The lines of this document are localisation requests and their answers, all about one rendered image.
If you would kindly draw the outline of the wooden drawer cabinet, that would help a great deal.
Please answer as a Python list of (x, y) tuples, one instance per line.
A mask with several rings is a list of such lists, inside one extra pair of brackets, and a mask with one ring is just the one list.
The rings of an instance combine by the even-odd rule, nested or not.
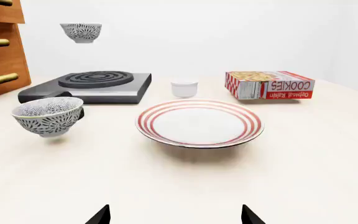
[(16, 73), (17, 80), (0, 84), (0, 95), (31, 84), (27, 60), (18, 28), (24, 24), (20, 0), (12, 0), (11, 7), (0, 5), (0, 39), (7, 39), (10, 45), (0, 47), (0, 76)]

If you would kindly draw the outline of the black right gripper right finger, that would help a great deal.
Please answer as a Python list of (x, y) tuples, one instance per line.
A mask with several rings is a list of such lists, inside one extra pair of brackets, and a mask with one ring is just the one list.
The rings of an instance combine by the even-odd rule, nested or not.
[(242, 224), (265, 224), (247, 205), (242, 205)]

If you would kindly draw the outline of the red striped white plate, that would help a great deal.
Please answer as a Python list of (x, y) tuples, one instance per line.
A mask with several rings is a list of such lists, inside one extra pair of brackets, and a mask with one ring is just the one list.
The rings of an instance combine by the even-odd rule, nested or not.
[(245, 106), (208, 99), (157, 104), (141, 112), (135, 126), (154, 141), (192, 149), (241, 145), (260, 136), (265, 127)]

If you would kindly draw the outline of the red cookies box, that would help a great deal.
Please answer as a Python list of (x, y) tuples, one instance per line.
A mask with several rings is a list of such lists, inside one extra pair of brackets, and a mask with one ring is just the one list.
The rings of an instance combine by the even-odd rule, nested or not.
[(315, 80), (287, 71), (226, 72), (225, 87), (238, 100), (310, 99)]

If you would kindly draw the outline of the small white ramekin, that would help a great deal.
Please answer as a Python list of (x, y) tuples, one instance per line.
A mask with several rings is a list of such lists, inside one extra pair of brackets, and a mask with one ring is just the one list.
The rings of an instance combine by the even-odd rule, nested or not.
[(179, 98), (189, 98), (198, 92), (198, 82), (171, 82), (172, 94)]

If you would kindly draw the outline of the black electric stove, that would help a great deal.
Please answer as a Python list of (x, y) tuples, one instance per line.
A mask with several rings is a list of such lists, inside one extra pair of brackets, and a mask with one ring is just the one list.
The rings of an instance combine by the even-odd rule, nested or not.
[(56, 96), (80, 98), (85, 104), (138, 104), (152, 81), (150, 73), (95, 71), (70, 73), (18, 94), (20, 103)]

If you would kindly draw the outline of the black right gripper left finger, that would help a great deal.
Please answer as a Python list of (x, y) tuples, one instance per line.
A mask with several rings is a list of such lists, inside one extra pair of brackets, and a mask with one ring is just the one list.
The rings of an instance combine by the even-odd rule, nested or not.
[(105, 205), (94, 216), (92, 216), (85, 224), (110, 224), (111, 214), (109, 205)]

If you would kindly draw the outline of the patterned black white bowl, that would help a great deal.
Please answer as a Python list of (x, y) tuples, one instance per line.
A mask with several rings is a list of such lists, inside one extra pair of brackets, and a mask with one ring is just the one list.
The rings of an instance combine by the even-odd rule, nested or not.
[(60, 24), (65, 35), (77, 44), (91, 44), (100, 33), (102, 24)]
[(84, 117), (83, 104), (80, 98), (70, 96), (42, 98), (21, 104), (11, 115), (28, 132), (55, 138)]

